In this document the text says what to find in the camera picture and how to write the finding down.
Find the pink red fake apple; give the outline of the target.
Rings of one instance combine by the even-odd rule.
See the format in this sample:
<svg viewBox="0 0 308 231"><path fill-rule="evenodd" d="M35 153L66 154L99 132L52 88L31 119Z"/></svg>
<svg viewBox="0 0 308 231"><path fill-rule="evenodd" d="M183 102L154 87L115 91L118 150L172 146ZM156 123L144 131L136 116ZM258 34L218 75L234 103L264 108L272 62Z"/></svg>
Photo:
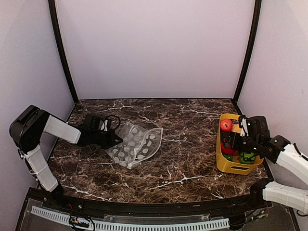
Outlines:
<svg viewBox="0 0 308 231"><path fill-rule="evenodd" d="M224 132L232 131L233 123L230 119L223 119L220 122L220 129Z"/></svg>

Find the clear polka dot zip bag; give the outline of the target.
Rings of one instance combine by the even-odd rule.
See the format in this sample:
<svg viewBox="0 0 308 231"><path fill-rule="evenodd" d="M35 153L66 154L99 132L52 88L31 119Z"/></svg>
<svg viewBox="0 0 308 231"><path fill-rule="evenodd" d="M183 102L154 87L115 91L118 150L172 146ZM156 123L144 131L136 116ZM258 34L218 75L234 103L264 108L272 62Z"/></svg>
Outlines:
<svg viewBox="0 0 308 231"><path fill-rule="evenodd" d="M144 129L127 122L119 132L123 142L106 150L112 160L128 169L151 158L161 146L163 128Z"/></svg>

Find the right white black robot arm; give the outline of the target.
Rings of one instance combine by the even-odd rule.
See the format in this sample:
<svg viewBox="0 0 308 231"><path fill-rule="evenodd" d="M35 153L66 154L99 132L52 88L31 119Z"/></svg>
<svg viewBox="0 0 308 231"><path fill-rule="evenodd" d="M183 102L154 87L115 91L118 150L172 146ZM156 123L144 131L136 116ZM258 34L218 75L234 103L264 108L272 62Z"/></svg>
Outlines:
<svg viewBox="0 0 308 231"><path fill-rule="evenodd" d="M270 160L308 181L308 157L285 137L270 136L264 116L222 114L219 118L216 163L221 172L249 175L264 159ZM262 178L250 187L245 204L257 208L265 201L276 202L308 213L308 192Z"/></svg>

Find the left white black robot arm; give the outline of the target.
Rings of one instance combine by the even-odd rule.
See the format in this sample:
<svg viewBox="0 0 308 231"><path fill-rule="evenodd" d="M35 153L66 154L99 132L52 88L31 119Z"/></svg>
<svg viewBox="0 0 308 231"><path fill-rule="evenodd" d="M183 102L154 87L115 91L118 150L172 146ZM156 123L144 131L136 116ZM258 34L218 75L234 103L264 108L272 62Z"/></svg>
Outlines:
<svg viewBox="0 0 308 231"><path fill-rule="evenodd" d="M52 174L41 150L41 137L44 133L57 137L80 147L97 145L106 150L123 142L112 127L114 115L104 118L86 115L78 125L70 125L51 113L30 105L9 128L9 134L15 143L19 156L25 163L42 189L51 193L49 202L58 210L68 206L68 199L63 196L63 188Z"/></svg>

